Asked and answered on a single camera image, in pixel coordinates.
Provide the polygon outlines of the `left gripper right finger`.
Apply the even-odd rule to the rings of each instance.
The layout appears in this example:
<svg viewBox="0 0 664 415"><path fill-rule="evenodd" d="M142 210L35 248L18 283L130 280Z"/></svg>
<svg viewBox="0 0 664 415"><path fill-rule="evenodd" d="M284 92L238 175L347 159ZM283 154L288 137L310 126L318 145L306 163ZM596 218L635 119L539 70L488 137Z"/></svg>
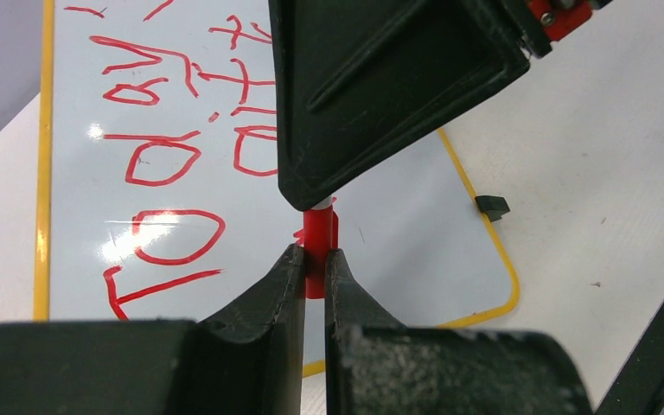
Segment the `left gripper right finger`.
<svg viewBox="0 0 664 415"><path fill-rule="evenodd" d="M578 370L549 335L404 325L355 280L325 275L330 414L590 414Z"/></svg>

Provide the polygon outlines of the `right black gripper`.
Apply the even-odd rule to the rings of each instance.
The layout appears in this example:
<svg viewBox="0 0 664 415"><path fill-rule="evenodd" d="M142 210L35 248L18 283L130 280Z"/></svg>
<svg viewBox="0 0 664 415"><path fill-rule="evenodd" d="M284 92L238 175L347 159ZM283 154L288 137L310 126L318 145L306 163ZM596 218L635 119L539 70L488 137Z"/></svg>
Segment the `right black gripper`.
<svg viewBox="0 0 664 415"><path fill-rule="evenodd" d="M278 187L299 211L496 95L601 1L272 1Z"/></svg>

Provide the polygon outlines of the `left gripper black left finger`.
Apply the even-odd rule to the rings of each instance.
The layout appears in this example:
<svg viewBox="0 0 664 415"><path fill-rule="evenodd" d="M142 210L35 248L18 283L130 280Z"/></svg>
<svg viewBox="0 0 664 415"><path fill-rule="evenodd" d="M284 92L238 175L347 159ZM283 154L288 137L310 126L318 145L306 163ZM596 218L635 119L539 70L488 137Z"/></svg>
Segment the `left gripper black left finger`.
<svg viewBox="0 0 664 415"><path fill-rule="evenodd" d="M303 250L210 317L0 323L0 414L297 414Z"/></svg>

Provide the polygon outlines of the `red marker cap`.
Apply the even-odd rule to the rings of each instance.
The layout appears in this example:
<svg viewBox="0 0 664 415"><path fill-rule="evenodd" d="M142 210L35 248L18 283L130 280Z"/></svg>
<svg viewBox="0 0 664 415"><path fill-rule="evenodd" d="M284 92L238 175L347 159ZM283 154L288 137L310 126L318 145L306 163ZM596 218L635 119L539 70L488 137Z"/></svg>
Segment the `red marker cap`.
<svg viewBox="0 0 664 415"><path fill-rule="evenodd" d="M325 297L325 272L329 253L338 247L338 217L332 205L303 213L305 295Z"/></svg>

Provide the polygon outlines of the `yellow-framed whiteboard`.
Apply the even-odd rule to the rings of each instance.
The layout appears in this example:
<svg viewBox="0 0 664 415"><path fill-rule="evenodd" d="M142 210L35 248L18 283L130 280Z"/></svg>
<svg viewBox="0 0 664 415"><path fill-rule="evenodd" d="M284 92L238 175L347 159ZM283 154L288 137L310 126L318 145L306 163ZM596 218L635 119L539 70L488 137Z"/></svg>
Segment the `yellow-framed whiteboard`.
<svg viewBox="0 0 664 415"><path fill-rule="evenodd" d="M264 1L44 4L37 320L212 315L303 242L280 194ZM504 316L516 271L444 131L334 197L354 277L412 326Z"/></svg>

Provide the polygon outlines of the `white red marker pen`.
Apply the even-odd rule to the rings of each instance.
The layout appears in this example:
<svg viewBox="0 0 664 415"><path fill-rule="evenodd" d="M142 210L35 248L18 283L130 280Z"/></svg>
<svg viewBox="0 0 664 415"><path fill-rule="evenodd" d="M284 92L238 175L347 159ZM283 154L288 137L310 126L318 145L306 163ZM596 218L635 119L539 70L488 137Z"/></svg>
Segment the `white red marker pen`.
<svg viewBox="0 0 664 415"><path fill-rule="evenodd" d="M312 210L325 210L327 208L330 208L334 203L334 197L333 196L327 196L320 202L318 202Z"/></svg>

